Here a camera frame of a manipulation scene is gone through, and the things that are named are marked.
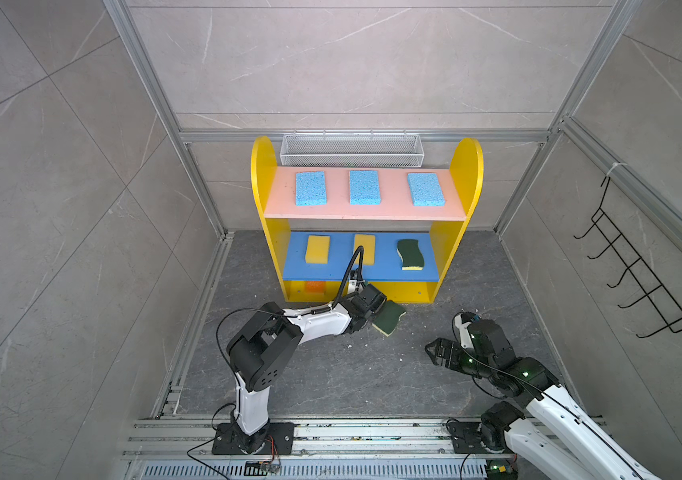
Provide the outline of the yellow rectangular sponge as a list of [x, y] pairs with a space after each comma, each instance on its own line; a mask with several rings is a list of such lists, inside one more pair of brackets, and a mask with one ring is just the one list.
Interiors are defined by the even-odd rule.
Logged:
[[362, 258], [365, 266], [375, 264], [376, 237], [370, 234], [356, 234], [354, 236], [353, 251], [358, 247], [363, 248]]

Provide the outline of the dark green wavy sponge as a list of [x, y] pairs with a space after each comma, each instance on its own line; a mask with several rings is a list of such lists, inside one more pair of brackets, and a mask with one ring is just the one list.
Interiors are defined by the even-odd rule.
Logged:
[[425, 259], [418, 239], [400, 239], [397, 242], [396, 249], [403, 271], [420, 271], [425, 267]]
[[407, 310], [400, 304], [387, 300], [372, 321], [372, 326], [385, 336], [390, 336]]

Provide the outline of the light blue cellulose sponge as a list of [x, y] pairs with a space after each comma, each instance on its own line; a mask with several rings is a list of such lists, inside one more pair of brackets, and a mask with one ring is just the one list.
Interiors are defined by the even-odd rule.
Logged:
[[445, 197], [436, 173], [408, 173], [407, 181], [415, 207], [445, 205]]

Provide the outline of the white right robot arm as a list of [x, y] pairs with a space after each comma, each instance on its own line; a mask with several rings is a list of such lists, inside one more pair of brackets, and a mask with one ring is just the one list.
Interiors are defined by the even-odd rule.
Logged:
[[486, 379], [503, 399], [486, 410], [479, 442], [513, 452], [551, 479], [656, 479], [585, 413], [543, 364], [519, 357], [504, 338], [469, 336], [471, 348], [438, 338], [425, 346], [433, 364]]

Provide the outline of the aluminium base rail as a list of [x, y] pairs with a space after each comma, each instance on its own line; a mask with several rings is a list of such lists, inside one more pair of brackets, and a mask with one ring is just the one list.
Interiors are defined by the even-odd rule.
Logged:
[[511, 479], [524, 460], [492, 453], [476, 418], [284, 418], [253, 454], [223, 420], [138, 420], [118, 444], [129, 479]]

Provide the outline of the blue lower shelf board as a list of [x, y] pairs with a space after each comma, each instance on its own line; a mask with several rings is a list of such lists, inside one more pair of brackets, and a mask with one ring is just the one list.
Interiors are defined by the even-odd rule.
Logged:
[[[329, 254], [326, 264], [305, 262], [307, 242], [310, 235], [329, 236]], [[354, 233], [348, 232], [292, 232], [288, 244], [285, 266], [282, 269], [284, 280], [339, 281], [354, 252]], [[431, 240], [425, 232], [378, 232], [374, 248], [373, 265], [363, 267], [363, 278], [369, 282], [423, 281], [439, 280]], [[424, 257], [422, 270], [403, 270], [402, 260], [397, 251], [397, 243], [402, 239], [415, 239]]]

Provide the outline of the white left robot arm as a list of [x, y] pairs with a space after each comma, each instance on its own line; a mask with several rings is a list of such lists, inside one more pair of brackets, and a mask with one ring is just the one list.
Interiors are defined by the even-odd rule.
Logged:
[[268, 302], [253, 311], [222, 351], [235, 379], [234, 410], [222, 427], [214, 451], [223, 443], [236, 452], [253, 454], [273, 438], [268, 412], [272, 384], [281, 376], [298, 347], [328, 336], [355, 333], [380, 320], [393, 303], [371, 284], [345, 296], [303, 309], [283, 309]]

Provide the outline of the orange sponge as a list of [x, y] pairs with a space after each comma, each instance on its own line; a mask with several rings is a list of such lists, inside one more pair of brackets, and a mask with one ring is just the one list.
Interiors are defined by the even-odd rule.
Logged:
[[304, 283], [304, 291], [309, 294], [324, 294], [326, 291], [325, 281], [306, 281]]

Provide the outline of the yellow shelf unit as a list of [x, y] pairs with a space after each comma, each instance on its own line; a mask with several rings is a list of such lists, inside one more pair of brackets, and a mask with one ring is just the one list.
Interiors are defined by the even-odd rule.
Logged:
[[[311, 302], [331, 300], [340, 285], [339, 281], [325, 281], [324, 294], [309, 294], [304, 291], [304, 283], [312, 280], [284, 280], [282, 269], [285, 266], [288, 244], [292, 232], [348, 232], [370, 234], [378, 232], [425, 232], [429, 234], [439, 280], [436, 282], [397, 281], [370, 282], [385, 295], [400, 303], [425, 303], [435, 300], [448, 273], [462, 237], [469, 226], [472, 216], [462, 221], [401, 221], [401, 220], [335, 220], [335, 219], [281, 219], [267, 218], [263, 213], [265, 192], [271, 188], [275, 170], [282, 166], [277, 158], [275, 147], [267, 137], [255, 140], [251, 153], [251, 183], [255, 206], [266, 238], [267, 246], [274, 263], [275, 271], [285, 300], [289, 302]], [[348, 168], [352, 170], [375, 170], [389, 168]], [[463, 185], [474, 188], [479, 199], [483, 189], [485, 165], [482, 147], [472, 138], [459, 142], [453, 154], [449, 170]], [[411, 168], [410, 173], [433, 173], [434, 169]]]

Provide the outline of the dark green wavy sponge front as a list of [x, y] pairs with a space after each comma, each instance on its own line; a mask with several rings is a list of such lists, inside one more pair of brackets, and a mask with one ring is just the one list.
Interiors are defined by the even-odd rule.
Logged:
[[397, 242], [396, 249], [403, 271], [420, 271], [425, 267], [425, 259], [418, 239], [400, 239]]

